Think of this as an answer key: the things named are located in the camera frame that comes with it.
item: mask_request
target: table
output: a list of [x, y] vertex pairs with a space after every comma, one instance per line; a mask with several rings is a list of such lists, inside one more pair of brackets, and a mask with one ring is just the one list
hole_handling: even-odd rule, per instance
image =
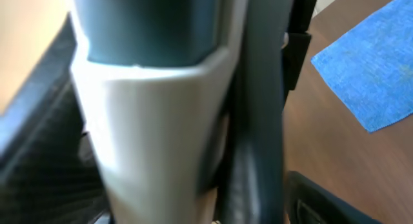
[[313, 35], [284, 109], [285, 159], [296, 170], [383, 223], [413, 223], [413, 116], [372, 134], [327, 87], [310, 58], [391, 0], [336, 0]]

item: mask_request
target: blue cloth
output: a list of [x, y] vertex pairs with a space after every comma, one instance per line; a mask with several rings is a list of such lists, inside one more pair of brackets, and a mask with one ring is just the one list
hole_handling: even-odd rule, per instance
[[413, 0], [393, 0], [311, 60], [367, 131], [413, 113]]

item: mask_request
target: brown table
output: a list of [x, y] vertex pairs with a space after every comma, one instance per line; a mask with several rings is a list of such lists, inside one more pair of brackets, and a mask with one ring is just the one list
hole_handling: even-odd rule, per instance
[[312, 21], [297, 88], [284, 109], [287, 169], [383, 223], [413, 223], [413, 116], [373, 134], [327, 87], [310, 58], [391, 0], [336, 0]]

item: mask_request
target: white plastic part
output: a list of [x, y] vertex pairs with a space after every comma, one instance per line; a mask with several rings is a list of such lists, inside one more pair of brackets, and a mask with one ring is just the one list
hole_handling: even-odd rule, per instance
[[87, 61], [72, 9], [72, 77], [117, 223], [196, 222], [201, 156], [239, 57], [247, 1], [226, 3], [225, 44], [187, 68]]

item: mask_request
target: beige background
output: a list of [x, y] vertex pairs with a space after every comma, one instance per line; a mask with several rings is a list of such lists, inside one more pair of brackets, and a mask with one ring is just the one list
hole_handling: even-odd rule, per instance
[[62, 25], [64, 0], [0, 0], [0, 114]]

